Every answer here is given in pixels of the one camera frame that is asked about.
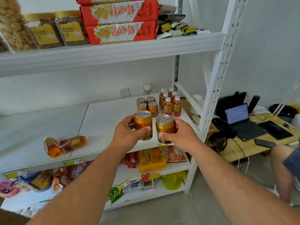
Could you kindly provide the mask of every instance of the person's leg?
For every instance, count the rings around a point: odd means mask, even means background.
[[[277,191],[282,200],[290,203],[291,190],[294,183],[294,175],[285,167],[284,161],[294,151],[293,148],[279,145],[271,151],[271,164],[277,185]]]

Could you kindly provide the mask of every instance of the wall outlet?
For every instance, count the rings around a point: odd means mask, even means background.
[[[151,82],[142,84],[142,93],[143,94],[147,94],[148,93],[148,91],[145,90],[145,85],[151,85]]]
[[[119,92],[120,92],[121,98],[130,96],[129,87],[121,88],[121,89],[119,90]]]

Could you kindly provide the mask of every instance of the laptop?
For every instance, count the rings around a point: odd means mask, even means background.
[[[225,110],[225,115],[227,118],[227,122],[238,131],[236,135],[242,141],[254,139],[267,133],[255,122],[250,121],[248,114],[248,105],[246,103]]]

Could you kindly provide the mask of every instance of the smartphone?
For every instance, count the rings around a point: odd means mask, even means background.
[[[257,138],[254,139],[254,142],[257,145],[268,147],[268,148],[273,148],[273,147],[276,146],[276,144],[272,141],[260,140],[260,139],[257,139]]]

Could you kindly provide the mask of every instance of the forearm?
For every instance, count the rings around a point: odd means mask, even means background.
[[[75,181],[30,220],[28,225],[97,225],[124,155],[125,151],[110,145]]]
[[[204,143],[192,156],[230,224],[299,224],[300,216],[279,197],[237,171]]]

